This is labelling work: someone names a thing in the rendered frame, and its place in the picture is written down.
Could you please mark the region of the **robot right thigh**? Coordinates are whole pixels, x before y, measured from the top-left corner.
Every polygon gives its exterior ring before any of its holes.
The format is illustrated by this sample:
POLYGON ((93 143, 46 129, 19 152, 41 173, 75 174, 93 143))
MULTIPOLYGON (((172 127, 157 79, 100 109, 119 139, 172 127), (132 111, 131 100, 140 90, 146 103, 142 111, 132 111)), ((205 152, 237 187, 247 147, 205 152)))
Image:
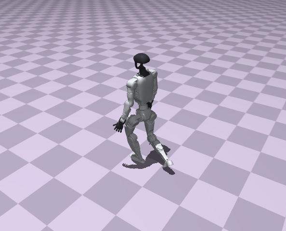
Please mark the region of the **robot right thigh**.
POLYGON ((146 129, 146 133, 147 133, 147 140, 149 143, 156 141, 156 138, 153 135, 156 117, 157 117, 157 115, 155 114, 155 112, 151 110, 151 118, 148 119, 147 121, 144 121, 145 129, 146 129))

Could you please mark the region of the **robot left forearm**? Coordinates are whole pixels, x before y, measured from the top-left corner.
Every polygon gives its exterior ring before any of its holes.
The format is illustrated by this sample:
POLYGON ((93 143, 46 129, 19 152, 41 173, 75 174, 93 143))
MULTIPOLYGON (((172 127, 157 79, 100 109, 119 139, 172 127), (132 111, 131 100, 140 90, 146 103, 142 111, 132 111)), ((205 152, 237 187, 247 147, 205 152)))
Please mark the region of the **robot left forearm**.
POLYGON ((129 115, 130 111, 131 111, 130 103, 128 101, 125 101, 123 114, 121 115, 120 122, 124 123, 124 121, 127 119, 128 115, 129 115))

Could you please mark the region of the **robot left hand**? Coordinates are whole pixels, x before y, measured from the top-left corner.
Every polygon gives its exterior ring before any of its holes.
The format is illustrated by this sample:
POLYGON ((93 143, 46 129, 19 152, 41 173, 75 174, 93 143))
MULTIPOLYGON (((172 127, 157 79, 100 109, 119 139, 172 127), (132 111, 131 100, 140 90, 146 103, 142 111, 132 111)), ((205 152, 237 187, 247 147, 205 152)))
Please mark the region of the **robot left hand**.
MULTIPOLYGON (((121 119, 121 118, 120 118, 121 119)), ((122 132, 122 129, 123 129, 123 125, 125 124, 126 120, 124 121, 124 123, 120 122, 120 119, 119 121, 114 124, 113 126, 116 125, 116 127, 114 128, 114 130, 116 129, 116 131, 118 130, 118 132, 120 131, 120 133, 122 132)))

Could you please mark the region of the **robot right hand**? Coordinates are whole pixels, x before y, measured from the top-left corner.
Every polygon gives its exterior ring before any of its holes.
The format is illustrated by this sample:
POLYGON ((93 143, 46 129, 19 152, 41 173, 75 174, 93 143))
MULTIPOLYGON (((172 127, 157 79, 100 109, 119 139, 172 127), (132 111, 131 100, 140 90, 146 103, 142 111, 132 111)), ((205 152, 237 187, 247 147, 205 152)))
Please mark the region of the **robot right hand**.
POLYGON ((154 100, 152 100, 152 102, 150 103, 150 102, 147 102, 147 104, 148 104, 148 108, 151 108, 152 107, 152 103, 153 103, 153 101, 154 100))

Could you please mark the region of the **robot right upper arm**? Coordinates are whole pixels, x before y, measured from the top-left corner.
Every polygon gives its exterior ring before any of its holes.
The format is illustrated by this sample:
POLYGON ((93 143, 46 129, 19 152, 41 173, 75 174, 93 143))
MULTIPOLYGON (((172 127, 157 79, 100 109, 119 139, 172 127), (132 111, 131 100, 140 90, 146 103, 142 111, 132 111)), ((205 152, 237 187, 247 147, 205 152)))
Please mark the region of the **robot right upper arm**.
POLYGON ((153 70, 153 69, 149 69, 153 75, 154 75, 154 88, 153 88, 153 92, 157 91, 158 86, 157 86, 157 71, 153 70))

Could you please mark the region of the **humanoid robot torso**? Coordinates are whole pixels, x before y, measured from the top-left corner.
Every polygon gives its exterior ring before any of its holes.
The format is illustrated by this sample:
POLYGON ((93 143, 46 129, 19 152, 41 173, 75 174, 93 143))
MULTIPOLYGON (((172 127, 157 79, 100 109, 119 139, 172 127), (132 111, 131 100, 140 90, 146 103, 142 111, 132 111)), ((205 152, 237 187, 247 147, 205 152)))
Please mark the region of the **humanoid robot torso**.
POLYGON ((150 70, 146 70, 150 75, 140 77, 139 73, 135 74, 132 78, 137 79, 137 88, 134 93, 134 100, 138 103, 139 109, 136 109, 136 114, 141 116, 142 121, 147 121, 151 118, 151 108, 148 108, 147 102, 151 101, 154 88, 154 75, 150 70))

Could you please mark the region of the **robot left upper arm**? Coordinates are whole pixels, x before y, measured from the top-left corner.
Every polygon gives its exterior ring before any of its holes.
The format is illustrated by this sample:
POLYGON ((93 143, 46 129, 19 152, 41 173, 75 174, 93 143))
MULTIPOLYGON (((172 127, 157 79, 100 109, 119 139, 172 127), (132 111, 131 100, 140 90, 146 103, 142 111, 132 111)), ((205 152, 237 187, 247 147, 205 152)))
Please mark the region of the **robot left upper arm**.
POLYGON ((135 89, 137 88, 137 79, 132 78, 128 80, 126 86, 127 86, 127 98, 128 98, 127 101, 130 103, 130 107, 132 107, 134 105, 134 93, 135 89))

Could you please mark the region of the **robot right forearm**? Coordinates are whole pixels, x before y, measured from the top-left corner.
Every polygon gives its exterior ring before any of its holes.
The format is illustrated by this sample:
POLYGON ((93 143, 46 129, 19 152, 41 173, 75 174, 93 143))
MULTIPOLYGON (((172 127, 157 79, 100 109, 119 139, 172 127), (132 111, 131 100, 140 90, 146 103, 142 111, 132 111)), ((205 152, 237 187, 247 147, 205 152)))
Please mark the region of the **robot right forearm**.
POLYGON ((156 93, 157 93, 157 91, 153 92, 153 95, 152 95, 151 101, 149 101, 150 103, 151 103, 151 102, 152 102, 152 100, 155 98, 156 93))

